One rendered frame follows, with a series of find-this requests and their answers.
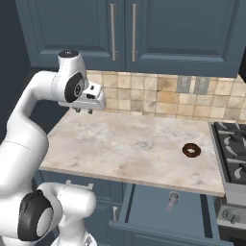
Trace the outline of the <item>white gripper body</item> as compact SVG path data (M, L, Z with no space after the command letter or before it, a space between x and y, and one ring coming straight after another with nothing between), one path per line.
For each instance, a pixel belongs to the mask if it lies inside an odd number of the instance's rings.
M95 99L81 99L72 103L59 102L62 107L76 108L82 110L97 110L103 111L106 107L106 98L104 92L101 91Z

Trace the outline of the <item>blue closed drawer front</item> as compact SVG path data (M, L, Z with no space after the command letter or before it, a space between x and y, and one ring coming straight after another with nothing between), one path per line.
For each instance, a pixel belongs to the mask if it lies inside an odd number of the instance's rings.
M50 182L65 184L66 180L70 180L76 185L94 184L93 192L99 199L107 200L116 204L121 204L123 202L124 185L120 182L44 170L38 170L34 177L36 185Z

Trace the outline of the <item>open blue drawer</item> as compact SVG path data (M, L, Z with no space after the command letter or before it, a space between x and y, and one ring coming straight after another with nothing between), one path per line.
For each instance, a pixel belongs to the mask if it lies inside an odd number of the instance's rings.
M129 184L119 218L109 222L111 246L234 246L220 239L211 197L181 192L167 210L169 194Z

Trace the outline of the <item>chocolate donut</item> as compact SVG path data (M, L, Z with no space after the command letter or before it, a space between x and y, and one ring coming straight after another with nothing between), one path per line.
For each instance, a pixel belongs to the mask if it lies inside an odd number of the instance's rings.
M183 147L183 153L188 158L197 158L201 154L201 148L195 143L187 143Z

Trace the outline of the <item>blue base cupboard door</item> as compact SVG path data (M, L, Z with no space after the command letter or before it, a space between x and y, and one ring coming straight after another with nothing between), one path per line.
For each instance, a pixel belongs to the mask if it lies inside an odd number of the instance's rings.
M90 215L90 217L85 219L86 229L100 245L110 244L109 222L112 220L113 206L118 207L116 213L116 218L118 219L121 205L105 201L97 201L95 211Z

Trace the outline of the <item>steel gas hob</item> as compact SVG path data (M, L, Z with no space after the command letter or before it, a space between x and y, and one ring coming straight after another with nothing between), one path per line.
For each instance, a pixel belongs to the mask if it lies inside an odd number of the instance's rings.
M246 246L246 124L209 124L225 194L214 200L219 233L223 240ZM241 216L232 224L223 217L225 209Z

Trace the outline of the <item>silver hob knob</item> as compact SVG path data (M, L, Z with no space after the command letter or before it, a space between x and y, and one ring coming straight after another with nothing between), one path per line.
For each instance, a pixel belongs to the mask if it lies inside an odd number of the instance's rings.
M223 217L232 224L240 221L241 216L235 209L225 209L223 211Z

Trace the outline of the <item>blue wall cupboard door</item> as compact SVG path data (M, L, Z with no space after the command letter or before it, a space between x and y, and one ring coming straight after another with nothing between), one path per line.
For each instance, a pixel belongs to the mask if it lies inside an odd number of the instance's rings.
M116 4L111 57L111 11ZM124 0L15 0L31 66L56 68L62 50L79 51L88 70L125 69Z
M125 0L125 31L128 71L234 78L246 48L246 0Z

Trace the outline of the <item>grey wall socket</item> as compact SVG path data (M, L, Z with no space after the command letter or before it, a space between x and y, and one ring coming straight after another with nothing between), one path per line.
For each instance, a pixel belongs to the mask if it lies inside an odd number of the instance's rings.
M197 77L194 87L194 94L206 95L209 89L209 77Z
M190 76L179 76L177 81L177 92L178 93L189 93L191 84Z

